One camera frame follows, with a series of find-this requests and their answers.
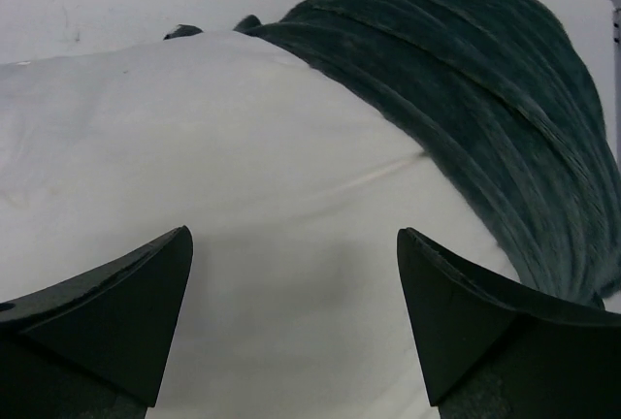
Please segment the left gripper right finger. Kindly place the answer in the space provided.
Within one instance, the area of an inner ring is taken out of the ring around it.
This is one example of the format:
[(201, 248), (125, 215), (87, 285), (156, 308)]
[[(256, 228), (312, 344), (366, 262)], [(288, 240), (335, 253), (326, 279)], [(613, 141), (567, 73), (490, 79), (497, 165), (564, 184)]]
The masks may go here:
[(617, 406), (620, 316), (530, 289), (413, 229), (400, 279), (432, 406)]

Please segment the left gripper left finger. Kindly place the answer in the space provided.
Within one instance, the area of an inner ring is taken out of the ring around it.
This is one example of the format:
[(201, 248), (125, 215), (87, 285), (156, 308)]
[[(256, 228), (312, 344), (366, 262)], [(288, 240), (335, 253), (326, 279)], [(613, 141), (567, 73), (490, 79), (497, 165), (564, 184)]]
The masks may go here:
[(2, 407), (155, 406), (192, 258), (192, 235), (179, 227), (2, 303)]

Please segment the white pillow insert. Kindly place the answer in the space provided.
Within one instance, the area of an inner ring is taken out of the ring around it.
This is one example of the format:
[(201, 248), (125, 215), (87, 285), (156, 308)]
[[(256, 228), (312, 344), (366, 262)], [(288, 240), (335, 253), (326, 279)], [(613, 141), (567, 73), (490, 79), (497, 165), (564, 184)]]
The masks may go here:
[(434, 418), (398, 232), (513, 273), (416, 141), (266, 42), (2, 67), (3, 299), (182, 225), (194, 259), (154, 418)]

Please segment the zebra and grey pillowcase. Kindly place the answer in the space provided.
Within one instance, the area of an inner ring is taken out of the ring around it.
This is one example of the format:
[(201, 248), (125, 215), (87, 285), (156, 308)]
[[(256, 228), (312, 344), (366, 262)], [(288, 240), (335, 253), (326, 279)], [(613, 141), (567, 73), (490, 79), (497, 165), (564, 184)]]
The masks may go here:
[(620, 289), (620, 176), (593, 80), (538, 0), (306, 0), (237, 31), (301, 58), (422, 145), (524, 288)]

